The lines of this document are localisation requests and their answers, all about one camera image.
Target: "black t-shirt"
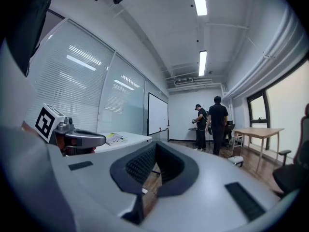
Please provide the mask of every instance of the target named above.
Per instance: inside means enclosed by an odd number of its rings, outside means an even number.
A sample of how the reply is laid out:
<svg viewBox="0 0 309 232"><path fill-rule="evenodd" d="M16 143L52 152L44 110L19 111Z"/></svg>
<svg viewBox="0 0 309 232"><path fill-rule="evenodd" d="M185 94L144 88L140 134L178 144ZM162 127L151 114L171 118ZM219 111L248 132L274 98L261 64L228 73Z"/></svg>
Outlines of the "black t-shirt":
<svg viewBox="0 0 309 232"><path fill-rule="evenodd" d="M199 116L200 114L203 115L203 118L200 119L200 120L197 122L197 126L198 126L198 127L201 127L201 126L204 127L204 126L206 126L206 116L207 116L207 113L206 113L206 111L205 111L204 108L201 108L201 109L199 110L198 116Z"/></svg>
<svg viewBox="0 0 309 232"><path fill-rule="evenodd" d="M215 104L209 108L209 115L211 115L211 129L224 129L225 120L224 117L228 116L225 106L221 104Z"/></svg>
<svg viewBox="0 0 309 232"><path fill-rule="evenodd" d="M17 4L5 39L18 67L27 75L51 0L22 0Z"/></svg>

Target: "whiteboard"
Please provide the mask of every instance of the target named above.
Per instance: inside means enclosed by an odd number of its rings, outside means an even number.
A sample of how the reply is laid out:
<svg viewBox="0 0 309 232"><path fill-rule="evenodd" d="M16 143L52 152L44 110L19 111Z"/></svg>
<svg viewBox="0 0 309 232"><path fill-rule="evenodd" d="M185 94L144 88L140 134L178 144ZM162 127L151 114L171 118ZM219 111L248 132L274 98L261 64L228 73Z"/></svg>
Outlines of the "whiteboard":
<svg viewBox="0 0 309 232"><path fill-rule="evenodd" d="M165 131L169 127L168 104L152 93L148 93L147 135Z"/></svg>

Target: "ceiling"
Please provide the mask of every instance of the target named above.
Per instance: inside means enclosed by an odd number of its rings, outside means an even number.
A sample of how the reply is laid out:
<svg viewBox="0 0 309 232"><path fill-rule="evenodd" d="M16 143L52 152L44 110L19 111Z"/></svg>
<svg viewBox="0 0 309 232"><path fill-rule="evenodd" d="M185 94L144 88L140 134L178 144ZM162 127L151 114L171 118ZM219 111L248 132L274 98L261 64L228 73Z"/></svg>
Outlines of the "ceiling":
<svg viewBox="0 0 309 232"><path fill-rule="evenodd" d="M243 45L252 0L206 0L206 4L205 16L197 16L194 0L123 0L112 9L152 53L171 88L174 79L198 76L203 50L208 52L206 78L224 80Z"/></svg>

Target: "chair armrest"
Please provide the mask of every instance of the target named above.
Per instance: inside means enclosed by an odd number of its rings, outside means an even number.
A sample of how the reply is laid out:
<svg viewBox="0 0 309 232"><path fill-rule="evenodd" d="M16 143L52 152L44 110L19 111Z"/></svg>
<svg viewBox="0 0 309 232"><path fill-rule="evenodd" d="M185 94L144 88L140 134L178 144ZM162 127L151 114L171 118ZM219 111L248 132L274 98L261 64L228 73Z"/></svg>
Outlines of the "chair armrest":
<svg viewBox="0 0 309 232"><path fill-rule="evenodd" d="M285 155L287 155L287 154L289 154L289 153L291 153L291 150L286 149L286 150L280 151L278 154L279 154L280 156L285 156Z"/></svg>

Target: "wooden tabletop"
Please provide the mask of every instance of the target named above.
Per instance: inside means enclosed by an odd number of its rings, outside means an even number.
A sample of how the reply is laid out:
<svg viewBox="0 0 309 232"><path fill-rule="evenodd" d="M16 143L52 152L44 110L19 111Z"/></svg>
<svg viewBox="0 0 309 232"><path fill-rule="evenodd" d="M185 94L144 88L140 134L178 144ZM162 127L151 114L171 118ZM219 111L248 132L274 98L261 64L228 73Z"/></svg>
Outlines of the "wooden tabletop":
<svg viewBox="0 0 309 232"><path fill-rule="evenodd" d="M276 135L281 130L284 130L284 128L244 128L234 129L233 131L242 135L263 139Z"/></svg>

